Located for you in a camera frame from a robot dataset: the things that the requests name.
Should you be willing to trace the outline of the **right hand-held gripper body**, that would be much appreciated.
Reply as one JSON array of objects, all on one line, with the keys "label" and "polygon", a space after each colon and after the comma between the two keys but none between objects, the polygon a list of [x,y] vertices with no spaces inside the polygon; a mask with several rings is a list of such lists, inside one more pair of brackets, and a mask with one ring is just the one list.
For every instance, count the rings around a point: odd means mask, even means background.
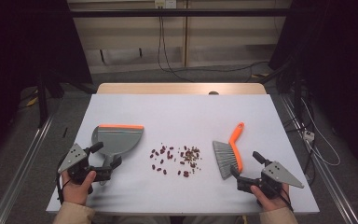
[{"label": "right hand-held gripper body", "polygon": [[304,188],[303,183],[277,161],[269,162],[262,169],[261,176],[258,178],[248,178],[236,174],[236,180],[237,190],[251,193],[251,186],[257,186],[268,199],[279,197],[283,184]]}]

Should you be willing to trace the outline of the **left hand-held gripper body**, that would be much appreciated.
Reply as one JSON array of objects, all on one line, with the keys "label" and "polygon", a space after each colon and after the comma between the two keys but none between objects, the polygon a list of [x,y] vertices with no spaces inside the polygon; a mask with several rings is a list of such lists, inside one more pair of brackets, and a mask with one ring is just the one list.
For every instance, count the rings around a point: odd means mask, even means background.
[{"label": "left hand-held gripper body", "polygon": [[67,171],[69,176],[78,184],[81,184],[90,171],[96,172],[95,182],[107,181],[111,178],[110,166],[94,167],[89,163],[90,147],[83,149],[79,144],[74,144],[64,157],[58,168],[58,173]]}]

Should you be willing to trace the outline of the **orange hand brush grey bristles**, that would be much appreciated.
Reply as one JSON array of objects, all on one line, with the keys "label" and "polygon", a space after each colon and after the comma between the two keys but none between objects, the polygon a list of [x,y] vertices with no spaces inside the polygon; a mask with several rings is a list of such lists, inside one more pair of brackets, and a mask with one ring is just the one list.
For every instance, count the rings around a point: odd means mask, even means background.
[{"label": "orange hand brush grey bristles", "polygon": [[231,176],[231,167],[241,173],[243,169],[240,151],[236,145],[245,125],[240,122],[234,129],[227,143],[213,141],[213,152],[221,177],[226,180]]}]

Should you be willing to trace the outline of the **grey dustpan with orange edge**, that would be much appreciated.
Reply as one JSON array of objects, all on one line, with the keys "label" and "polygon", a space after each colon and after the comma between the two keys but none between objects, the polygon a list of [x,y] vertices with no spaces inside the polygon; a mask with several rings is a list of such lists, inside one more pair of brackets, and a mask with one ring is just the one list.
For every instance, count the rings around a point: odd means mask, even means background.
[{"label": "grey dustpan with orange edge", "polygon": [[104,155],[103,167],[110,168],[114,159],[136,147],[143,132],[143,125],[100,124],[91,135],[91,143],[103,143],[99,153]]}]

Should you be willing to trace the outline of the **pile of red beans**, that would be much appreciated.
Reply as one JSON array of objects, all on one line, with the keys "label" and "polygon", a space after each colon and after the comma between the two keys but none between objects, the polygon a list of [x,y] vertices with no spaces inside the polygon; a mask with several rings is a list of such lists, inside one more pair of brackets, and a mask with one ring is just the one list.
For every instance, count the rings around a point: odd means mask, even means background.
[{"label": "pile of red beans", "polygon": [[152,171],[163,175],[190,177],[201,170],[202,156],[198,147],[174,147],[162,144],[149,154]]}]

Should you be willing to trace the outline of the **person's right hand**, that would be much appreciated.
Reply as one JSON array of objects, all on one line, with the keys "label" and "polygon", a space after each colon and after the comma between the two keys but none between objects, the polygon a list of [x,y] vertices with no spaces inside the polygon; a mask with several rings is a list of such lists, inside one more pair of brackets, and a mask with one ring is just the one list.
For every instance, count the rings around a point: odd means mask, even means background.
[{"label": "person's right hand", "polygon": [[287,204],[289,203],[289,186],[287,184],[282,185],[281,197],[271,200],[258,186],[251,186],[251,191],[257,200],[260,201],[265,212],[287,207]]}]

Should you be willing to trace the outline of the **person's left hand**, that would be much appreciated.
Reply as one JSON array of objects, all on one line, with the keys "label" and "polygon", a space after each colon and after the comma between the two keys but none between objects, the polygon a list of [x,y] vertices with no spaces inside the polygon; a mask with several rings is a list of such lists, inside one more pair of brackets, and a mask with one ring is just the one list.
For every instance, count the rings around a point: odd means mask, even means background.
[{"label": "person's left hand", "polygon": [[90,171],[85,180],[78,185],[72,181],[67,171],[63,171],[63,200],[68,203],[85,205],[89,195],[89,188],[91,187],[95,177],[96,172]]}]

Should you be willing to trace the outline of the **black metal stand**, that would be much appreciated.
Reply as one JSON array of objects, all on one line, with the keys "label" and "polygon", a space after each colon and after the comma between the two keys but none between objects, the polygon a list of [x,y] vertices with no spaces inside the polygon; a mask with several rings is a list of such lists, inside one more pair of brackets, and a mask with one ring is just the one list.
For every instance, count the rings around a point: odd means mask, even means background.
[{"label": "black metal stand", "polygon": [[47,103],[46,91],[48,91],[53,98],[62,98],[64,96],[62,83],[68,83],[69,85],[87,94],[94,94],[97,92],[93,84],[86,84],[86,83],[75,81],[74,79],[54,70],[49,70],[46,73],[40,73],[37,76],[37,99],[39,102],[39,125],[38,125],[39,128],[41,128],[48,120],[48,103]]},{"label": "black metal stand", "polygon": [[301,112],[301,75],[302,64],[296,61],[288,61],[277,73],[277,89],[279,93],[294,92],[294,111],[295,115],[302,119]]}]

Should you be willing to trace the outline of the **wooden table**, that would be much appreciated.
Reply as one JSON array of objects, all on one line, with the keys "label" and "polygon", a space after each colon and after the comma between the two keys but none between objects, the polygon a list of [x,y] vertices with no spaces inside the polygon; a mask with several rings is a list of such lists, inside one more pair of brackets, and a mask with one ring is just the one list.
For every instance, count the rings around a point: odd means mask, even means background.
[{"label": "wooden table", "polygon": [[259,83],[103,83],[98,94],[266,94]]}]

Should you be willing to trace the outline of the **black curtain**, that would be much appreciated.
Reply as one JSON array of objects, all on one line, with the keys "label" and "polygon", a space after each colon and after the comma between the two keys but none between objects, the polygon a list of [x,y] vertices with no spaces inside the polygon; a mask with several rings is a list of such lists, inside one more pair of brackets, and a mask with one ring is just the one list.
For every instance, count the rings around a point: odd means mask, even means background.
[{"label": "black curtain", "polygon": [[302,76],[320,107],[358,160],[358,0],[292,0],[269,61],[277,69],[300,54]]},{"label": "black curtain", "polygon": [[91,82],[67,0],[0,0],[0,141],[23,89],[61,82]]}]

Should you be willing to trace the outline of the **black metal crossbar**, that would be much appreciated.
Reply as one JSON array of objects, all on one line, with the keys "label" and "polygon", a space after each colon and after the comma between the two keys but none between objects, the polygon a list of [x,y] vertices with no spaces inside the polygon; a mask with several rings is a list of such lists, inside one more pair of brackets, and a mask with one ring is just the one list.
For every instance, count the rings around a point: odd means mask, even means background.
[{"label": "black metal crossbar", "polygon": [[72,10],[74,18],[109,17],[278,17],[288,16],[288,8],[256,9],[115,9],[115,10]]}]

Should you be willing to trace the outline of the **metal floor rail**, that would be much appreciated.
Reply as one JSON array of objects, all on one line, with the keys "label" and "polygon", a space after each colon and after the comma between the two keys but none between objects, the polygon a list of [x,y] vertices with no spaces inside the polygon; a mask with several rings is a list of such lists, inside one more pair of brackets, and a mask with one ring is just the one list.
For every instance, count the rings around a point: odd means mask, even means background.
[{"label": "metal floor rail", "polygon": [[21,188],[28,173],[30,172],[32,165],[34,164],[36,155],[38,154],[39,149],[41,148],[43,141],[46,138],[53,120],[53,115],[48,116],[43,125],[37,129],[34,135],[34,139],[31,145],[28,146],[26,154],[21,161],[20,167],[17,169],[17,172],[7,187],[3,198],[0,200],[0,224],[6,223],[8,215],[10,214],[10,211],[21,192]]},{"label": "metal floor rail", "polygon": [[303,132],[307,130],[306,125],[299,119],[299,116],[295,114],[294,104],[287,95],[281,95],[282,103],[289,114],[290,118],[296,130],[305,144],[307,152],[310,154],[311,160],[314,162],[315,169],[319,172],[319,175],[324,182],[328,192],[330,193],[339,213],[344,219],[346,224],[358,224],[358,217],[348,200],[348,197],[343,192],[342,188],[338,185],[338,182],[334,178],[329,169],[329,164],[322,160],[320,151],[317,147],[313,147],[308,140],[303,139]]}]

